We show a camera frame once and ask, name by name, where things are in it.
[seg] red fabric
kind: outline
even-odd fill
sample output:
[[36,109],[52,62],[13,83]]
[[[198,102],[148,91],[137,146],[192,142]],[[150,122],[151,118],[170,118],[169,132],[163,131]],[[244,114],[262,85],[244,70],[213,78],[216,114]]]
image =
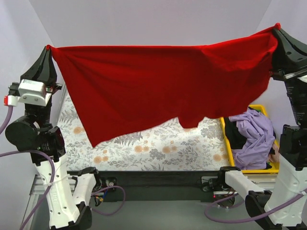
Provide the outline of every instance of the red fabric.
[[272,28],[209,46],[48,48],[94,147],[174,117],[192,128],[244,112],[267,89]]

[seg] floral tablecloth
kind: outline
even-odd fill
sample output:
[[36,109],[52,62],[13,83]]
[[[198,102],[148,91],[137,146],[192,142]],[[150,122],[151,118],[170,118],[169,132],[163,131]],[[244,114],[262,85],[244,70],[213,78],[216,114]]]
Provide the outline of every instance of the floral tablecloth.
[[218,170],[229,165],[219,119],[204,118],[198,128],[183,129],[174,118],[93,148],[67,93],[57,125],[65,139],[68,170]]

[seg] yellow basket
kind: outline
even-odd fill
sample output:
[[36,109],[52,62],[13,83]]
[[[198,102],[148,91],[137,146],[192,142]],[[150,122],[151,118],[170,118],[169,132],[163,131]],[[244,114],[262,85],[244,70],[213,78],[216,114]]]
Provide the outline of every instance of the yellow basket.
[[[256,109],[256,110],[262,112],[264,115],[268,116],[268,114],[265,111],[265,108],[263,107],[263,105],[261,105],[261,104],[251,104],[250,107],[253,108],[253,109]],[[223,135],[224,135],[224,138],[225,138],[225,144],[226,144],[228,156],[229,156],[229,162],[230,162],[231,166],[234,166],[235,165],[235,161],[234,161],[234,157],[232,155],[232,151],[231,151],[229,140],[228,140],[228,138],[226,137],[226,134],[225,134],[225,121],[224,121],[223,117],[221,117],[221,125],[222,125]],[[270,164],[270,166],[272,166],[271,169],[265,169],[265,170],[264,169],[262,169],[262,170],[242,170],[242,173],[278,173],[278,171],[279,171],[279,163],[278,162],[274,162],[274,163],[270,162],[269,164]]]

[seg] red cloth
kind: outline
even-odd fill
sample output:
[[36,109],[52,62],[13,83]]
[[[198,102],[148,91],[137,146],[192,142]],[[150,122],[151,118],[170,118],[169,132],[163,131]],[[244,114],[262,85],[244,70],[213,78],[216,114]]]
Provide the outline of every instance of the red cloth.
[[243,113],[267,89],[274,27],[209,46],[47,48],[94,147],[174,117],[192,128]]

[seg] pile of clothes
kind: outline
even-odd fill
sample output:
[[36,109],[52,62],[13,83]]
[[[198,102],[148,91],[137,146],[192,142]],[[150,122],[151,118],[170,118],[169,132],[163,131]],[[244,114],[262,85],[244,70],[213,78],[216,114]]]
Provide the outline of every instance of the pile of clothes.
[[225,134],[230,142],[235,166],[242,170],[270,169],[278,162],[278,146],[272,122],[252,108],[236,116],[225,117]]

